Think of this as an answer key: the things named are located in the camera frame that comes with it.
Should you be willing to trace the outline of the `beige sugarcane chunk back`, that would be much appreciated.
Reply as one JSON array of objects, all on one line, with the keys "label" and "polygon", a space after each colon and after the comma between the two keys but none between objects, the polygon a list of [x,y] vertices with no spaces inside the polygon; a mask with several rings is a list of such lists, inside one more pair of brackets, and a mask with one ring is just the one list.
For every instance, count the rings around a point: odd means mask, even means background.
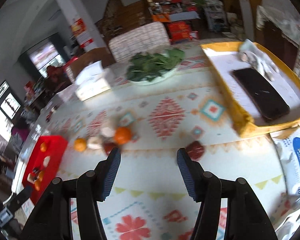
[{"label": "beige sugarcane chunk back", "polygon": [[108,126],[102,127],[102,128],[100,129],[101,134],[102,134],[104,137],[106,137],[106,138],[112,138],[112,137],[114,137],[115,131],[116,131],[115,128],[108,127]]}]

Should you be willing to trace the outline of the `red shallow box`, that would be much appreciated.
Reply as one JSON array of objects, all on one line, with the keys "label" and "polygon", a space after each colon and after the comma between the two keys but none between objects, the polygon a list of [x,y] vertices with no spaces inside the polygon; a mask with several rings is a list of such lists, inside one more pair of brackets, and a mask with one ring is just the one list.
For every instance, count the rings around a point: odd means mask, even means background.
[{"label": "red shallow box", "polygon": [[30,200],[36,204],[55,178],[68,141],[60,135],[40,136],[31,153],[23,175],[24,187],[31,187]]}]

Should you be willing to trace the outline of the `brown chair back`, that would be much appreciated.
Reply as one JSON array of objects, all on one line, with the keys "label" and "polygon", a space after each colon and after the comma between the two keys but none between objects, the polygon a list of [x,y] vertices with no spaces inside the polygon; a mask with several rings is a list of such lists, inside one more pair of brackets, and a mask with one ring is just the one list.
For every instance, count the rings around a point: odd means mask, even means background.
[{"label": "brown chair back", "polygon": [[108,48],[101,47],[94,48],[80,56],[74,56],[63,66],[63,69],[70,81],[74,83],[76,77],[85,67],[97,61],[101,61],[102,68],[115,63],[115,59]]}]

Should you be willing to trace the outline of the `beige sugarcane chunk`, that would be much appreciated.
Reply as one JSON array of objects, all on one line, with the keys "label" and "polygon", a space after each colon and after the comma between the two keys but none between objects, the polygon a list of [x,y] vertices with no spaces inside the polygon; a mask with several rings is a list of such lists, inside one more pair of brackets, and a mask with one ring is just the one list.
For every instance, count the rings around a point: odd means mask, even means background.
[{"label": "beige sugarcane chunk", "polygon": [[50,159],[51,159],[50,156],[46,156],[46,157],[44,158],[44,160],[43,160],[43,166],[44,166],[45,168],[47,168],[47,166],[48,166],[48,164],[49,164],[49,162],[50,162]]},{"label": "beige sugarcane chunk", "polygon": [[115,128],[108,127],[108,126],[102,127],[102,128],[100,129],[101,134],[102,134],[104,137],[106,137],[106,138],[112,138],[112,137],[114,137],[115,131],[116,131]]},{"label": "beige sugarcane chunk", "polygon": [[87,147],[92,150],[102,148],[102,138],[100,136],[89,137],[87,139]]}]

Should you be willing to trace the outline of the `black smartphone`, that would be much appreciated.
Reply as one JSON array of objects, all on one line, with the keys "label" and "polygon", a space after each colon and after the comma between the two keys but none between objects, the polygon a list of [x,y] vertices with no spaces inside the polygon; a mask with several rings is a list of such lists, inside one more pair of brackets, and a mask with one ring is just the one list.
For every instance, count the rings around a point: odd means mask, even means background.
[{"label": "black smartphone", "polygon": [[254,68],[232,71],[232,76],[248,94],[266,122],[290,113],[290,107],[277,90]]}]

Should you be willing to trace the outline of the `beige sugarcane chunk front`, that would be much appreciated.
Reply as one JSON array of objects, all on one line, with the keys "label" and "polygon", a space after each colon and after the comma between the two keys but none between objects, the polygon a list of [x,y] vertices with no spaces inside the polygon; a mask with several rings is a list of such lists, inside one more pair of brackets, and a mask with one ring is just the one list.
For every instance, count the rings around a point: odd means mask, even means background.
[{"label": "beige sugarcane chunk front", "polygon": [[92,150],[102,148],[102,138],[100,136],[89,137],[87,139],[87,147]]}]

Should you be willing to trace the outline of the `large brown date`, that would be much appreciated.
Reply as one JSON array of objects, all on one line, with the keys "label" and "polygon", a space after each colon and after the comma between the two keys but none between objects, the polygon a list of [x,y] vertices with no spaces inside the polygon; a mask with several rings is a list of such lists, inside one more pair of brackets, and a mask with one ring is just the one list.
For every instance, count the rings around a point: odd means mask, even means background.
[{"label": "large brown date", "polygon": [[185,150],[194,161],[198,161],[205,153],[205,147],[199,141],[193,141],[185,147]]}]

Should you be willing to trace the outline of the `wall calendar red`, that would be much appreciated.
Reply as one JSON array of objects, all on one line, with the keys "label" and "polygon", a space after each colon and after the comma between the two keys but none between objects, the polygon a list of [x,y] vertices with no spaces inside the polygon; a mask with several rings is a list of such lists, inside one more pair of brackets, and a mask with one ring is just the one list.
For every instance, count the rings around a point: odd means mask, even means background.
[{"label": "wall calendar red", "polygon": [[93,38],[81,18],[75,20],[70,28],[81,48],[85,49],[93,43]]}]

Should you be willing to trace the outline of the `red jujube fruit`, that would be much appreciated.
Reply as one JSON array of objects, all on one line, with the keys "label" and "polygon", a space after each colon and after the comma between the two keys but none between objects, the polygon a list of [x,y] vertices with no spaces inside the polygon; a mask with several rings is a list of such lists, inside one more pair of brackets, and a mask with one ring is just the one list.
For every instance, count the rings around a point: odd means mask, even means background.
[{"label": "red jujube fruit", "polygon": [[118,148],[114,142],[105,142],[102,147],[106,155],[109,155],[113,148]]}]

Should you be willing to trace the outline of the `white tissue box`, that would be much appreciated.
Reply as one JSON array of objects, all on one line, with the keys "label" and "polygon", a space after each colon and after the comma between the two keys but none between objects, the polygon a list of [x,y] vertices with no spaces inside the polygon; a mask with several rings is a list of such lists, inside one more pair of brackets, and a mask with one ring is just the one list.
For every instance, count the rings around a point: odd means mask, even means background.
[{"label": "white tissue box", "polygon": [[102,67],[102,61],[94,62],[85,67],[76,77],[76,95],[81,101],[88,100],[98,94],[111,89],[115,79],[109,68]]}]

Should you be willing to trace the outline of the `grey cloth glove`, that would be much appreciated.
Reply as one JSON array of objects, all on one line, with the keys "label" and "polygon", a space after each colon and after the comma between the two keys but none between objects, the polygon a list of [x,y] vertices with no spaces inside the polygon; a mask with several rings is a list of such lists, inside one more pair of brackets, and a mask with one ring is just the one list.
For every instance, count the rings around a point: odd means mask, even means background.
[{"label": "grey cloth glove", "polygon": [[238,58],[243,62],[249,63],[271,82],[275,80],[273,72],[279,73],[279,68],[272,59],[258,49],[249,39],[246,39],[239,47]]}]

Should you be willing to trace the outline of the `large orange mandarin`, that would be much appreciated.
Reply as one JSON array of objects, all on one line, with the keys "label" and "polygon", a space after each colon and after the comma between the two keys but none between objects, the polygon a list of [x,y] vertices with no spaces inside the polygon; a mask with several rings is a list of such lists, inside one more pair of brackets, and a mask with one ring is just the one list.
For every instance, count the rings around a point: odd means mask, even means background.
[{"label": "large orange mandarin", "polygon": [[36,191],[40,191],[40,186],[41,186],[41,181],[39,179],[37,179],[34,182],[34,188],[36,189]]}]

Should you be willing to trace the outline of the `green spinach leaves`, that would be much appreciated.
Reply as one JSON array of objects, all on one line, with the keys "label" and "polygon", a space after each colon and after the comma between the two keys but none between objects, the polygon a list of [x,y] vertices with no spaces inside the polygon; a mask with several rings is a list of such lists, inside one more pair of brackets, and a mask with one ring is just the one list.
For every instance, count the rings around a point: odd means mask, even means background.
[{"label": "green spinach leaves", "polygon": [[166,49],[165,53],[137,53],[130,60],[126,79],[133,82],[152,82],[174,70],[183,59],[185,52],[178,48]]}]

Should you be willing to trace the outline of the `small orange mandarin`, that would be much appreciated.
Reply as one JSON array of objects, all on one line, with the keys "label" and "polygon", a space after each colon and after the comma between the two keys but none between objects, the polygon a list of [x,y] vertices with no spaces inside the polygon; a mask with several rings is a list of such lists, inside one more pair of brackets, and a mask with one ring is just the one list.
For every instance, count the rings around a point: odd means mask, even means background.
[{"label": "small orange mandarin", "polygon": [[77,138],[73,144],[74,150],[77,152],[84,152],[87,149],[87,140],[85,138]]}]

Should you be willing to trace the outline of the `cleaning wipes pack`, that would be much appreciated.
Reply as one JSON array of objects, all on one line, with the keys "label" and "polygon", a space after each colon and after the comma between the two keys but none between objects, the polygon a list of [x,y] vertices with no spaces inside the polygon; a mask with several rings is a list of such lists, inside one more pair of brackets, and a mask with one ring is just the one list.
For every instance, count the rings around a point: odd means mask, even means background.
[{"label": "cleaning wipes pack", "polygon": [[300,198],[300,126],[270,133],[279,157],[287,192]]}]

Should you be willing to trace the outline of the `white patterned chair back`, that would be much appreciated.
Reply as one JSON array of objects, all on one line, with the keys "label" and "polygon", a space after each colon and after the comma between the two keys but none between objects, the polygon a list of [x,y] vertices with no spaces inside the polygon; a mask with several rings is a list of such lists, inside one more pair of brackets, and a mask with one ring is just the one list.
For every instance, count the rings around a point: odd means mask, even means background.
[{"label": "white patterned chair back", "polygon": [[164,25],[152,22],[112,38],[108,47],[115,61],[120,62],[129,60],[137,53],[169,45],[170,39]]}]

